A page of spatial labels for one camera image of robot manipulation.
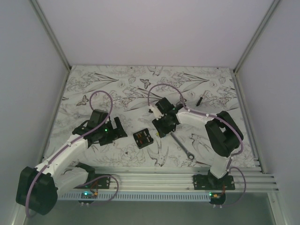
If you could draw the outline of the black fuse box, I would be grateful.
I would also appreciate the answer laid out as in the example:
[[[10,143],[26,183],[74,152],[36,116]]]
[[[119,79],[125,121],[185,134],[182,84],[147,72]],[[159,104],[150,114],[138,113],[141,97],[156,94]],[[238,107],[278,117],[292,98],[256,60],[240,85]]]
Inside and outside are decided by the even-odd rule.
[[[154,139],[151,137],[149,130],[147,128],[133,133],[133,138],[138,149],[142,149],[153,144]]]

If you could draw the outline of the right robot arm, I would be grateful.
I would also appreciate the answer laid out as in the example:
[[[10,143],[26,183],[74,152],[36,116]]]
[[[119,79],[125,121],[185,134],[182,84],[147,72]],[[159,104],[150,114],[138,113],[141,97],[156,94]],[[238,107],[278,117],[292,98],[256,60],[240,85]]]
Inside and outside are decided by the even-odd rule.
[[[220,189],[225,183],[224,176],[229,173],[233,151],[242,147],[243,141],[243,134],[230,114],[226,111],[208,114],[189,109],[185,104],[174,106],[167,98],[162,98],[155,104],[148,103],[148,108],[155,116],[152,124],[161,138],[174,132],[180,124],[193,127],[204,125],[215,152],[208,185],[214,190]]]

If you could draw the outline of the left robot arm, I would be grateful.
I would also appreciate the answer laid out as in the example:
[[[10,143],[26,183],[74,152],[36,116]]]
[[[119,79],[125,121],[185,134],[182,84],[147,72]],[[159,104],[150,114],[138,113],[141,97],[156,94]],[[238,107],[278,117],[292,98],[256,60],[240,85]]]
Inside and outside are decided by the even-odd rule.
[[[46,215],[58,198],[71,189],[93,187],[98,180],[94,167],[78,163],[73,169],[67,168],[93,144],[104,146],[127,137],[119,117],[115,117],[114,122],[116,128],[109,113],[93,110],[90,119],[76,127],[62,147],[37,166],[27,166],[21,171],[16,202],[26,210]]]

